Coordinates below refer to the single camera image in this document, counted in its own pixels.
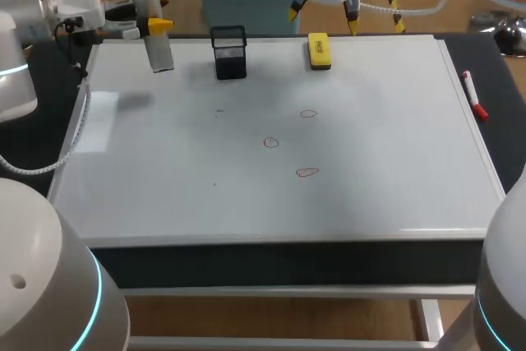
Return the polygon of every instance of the yellow eraser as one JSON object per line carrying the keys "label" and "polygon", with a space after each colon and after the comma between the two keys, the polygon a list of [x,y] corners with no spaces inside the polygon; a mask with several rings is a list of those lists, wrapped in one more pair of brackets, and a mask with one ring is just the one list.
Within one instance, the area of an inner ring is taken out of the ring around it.
{"label": "yellow eraser", "polygon": [[309,57],[312,70],[330,69],[329,36],[326,33],[309,33]]}

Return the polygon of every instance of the pen holder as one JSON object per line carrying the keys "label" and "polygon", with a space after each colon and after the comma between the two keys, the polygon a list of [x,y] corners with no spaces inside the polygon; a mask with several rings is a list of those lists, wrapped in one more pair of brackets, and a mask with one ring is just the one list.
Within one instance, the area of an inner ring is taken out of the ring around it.
{"label": "pen holder", "polygon": [[247,76],[247,36],[245,28],[216,26],[210,29],[218,80],[235,80]]}

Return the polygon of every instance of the red marker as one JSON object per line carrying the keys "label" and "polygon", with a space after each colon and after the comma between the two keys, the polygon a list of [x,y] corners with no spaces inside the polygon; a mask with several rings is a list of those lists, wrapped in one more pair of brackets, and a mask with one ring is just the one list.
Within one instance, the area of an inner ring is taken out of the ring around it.
{"label": "red marker", "polygon": [[477,116],[481,119],[481,121],[486,121],[489,118],[489,115],[487,115],[486,110],[483,108],[483,106],[478,103],[478,97],[477,97],[477,91],[475,90],[475,85],[473,84],[473,78],[471,78],[471,73],[466,70],[462,77],[464,78],[464,83],[466,84],[466,88],[468,90],[468,99],[469,103],[471,103],[473,107],[473,111],[477,114]]}

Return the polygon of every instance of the yellow and black caution tape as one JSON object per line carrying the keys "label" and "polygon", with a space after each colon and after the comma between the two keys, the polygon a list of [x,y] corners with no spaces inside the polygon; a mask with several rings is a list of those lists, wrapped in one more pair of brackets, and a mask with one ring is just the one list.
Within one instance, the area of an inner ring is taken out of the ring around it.
{"label": "yellow and black caution tape", "polygon": [[[396,0],[387,0],[391,8],[398,9],[398,2]],[[405,33],[404,20],[400,14],[393,14],[394,27],[396,33]]]}

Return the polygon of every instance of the glowing blue ring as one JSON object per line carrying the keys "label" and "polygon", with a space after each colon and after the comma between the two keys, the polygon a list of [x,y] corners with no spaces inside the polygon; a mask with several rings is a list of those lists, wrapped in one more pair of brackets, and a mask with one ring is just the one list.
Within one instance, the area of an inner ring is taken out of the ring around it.
{"label": "glowing blue ring", "polygon": [[19,67],[13,67],[12,69],[4,70],[3,72],[0,72],[0,76],[7,76],[8,74],[13,74],[16,72],[21,72],[24,69],[27,69],[29,66],[26,63],[25,65],[19,66]]}
{"label": "glowing blue ring", "polygon": [[95,301],[95,307],[93,308],[93,312],[91,313],[91,318],[88,321],[88,325],[85,326],[85,329],[82,332],[81,337],[79,337],[79,339],[76,341],[75,345],[72,347],[70,351],[77,351],[79,347],[82,345],[82,343],[84,343],[85,338],[90,333],[91,327],[95,323],[95,318],[97,317],[97,313],[99,312],[100,299],[102,297],[102,274],[100,273],[99,262],[95,258],[95,255],[93,255],[93,252],[91,251],[90,251],[90,254],[93,257],[93,261],[95,262],[95,267],[97,268],[97,280],[99,281],[99,287],[97,289],[97,299]]}
{"label": "glowing blue ring", "polygon": [[484,319],[484,321],[486,322],[486,325],[487,327],[489,328],[490,332],[493,334],[493,336],[495,336],[495,339],[496,341],[499,342],[499,344],[506,350],[506,351],[511,351],[511,348],[508,347],[504,341],[501,340],[501,338],[497,335],[497,333],[495,332],[495,330],[491,327],[490,325],[490,321],[487,320],[487,317],[486,317],[486,314],[484,314],[484,310],[482,309],[482,304],[480,303],[480,297],[477,296],[477,301],[478,301],[478,307],[480,308],[480,312],[482,314],[482,318]]}

